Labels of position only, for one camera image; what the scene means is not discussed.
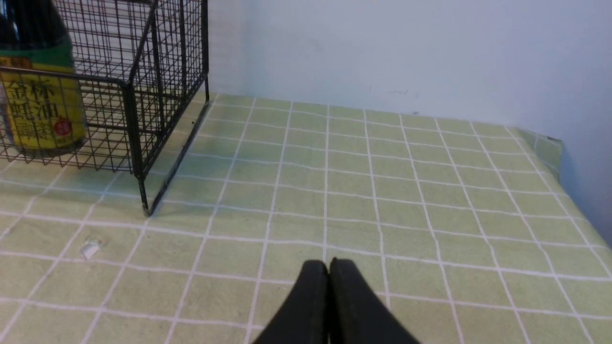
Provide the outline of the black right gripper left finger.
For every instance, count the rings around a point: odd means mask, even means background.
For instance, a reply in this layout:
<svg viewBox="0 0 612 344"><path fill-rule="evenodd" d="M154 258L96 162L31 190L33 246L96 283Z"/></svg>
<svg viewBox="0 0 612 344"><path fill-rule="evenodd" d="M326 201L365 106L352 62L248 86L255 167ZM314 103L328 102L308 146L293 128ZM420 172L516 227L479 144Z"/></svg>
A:
<svg viewBox="0 0 612 344"><path fill-rule="evenodd" d="M256 344L327 344L328 270L306 260L288 296L254 341Z"/></svg>

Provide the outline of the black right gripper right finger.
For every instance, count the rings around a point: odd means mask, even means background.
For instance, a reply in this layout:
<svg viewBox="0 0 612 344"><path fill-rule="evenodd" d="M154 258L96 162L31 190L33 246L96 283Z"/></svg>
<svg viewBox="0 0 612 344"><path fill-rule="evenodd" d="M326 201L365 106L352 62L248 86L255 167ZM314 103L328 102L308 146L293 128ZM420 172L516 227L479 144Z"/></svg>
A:
<svg viewBox="0 0 612 344"><path fill-rule="evenodd" d="M334 258L328 273L331 344L417 344L370 288L354 261Z"/></svg>

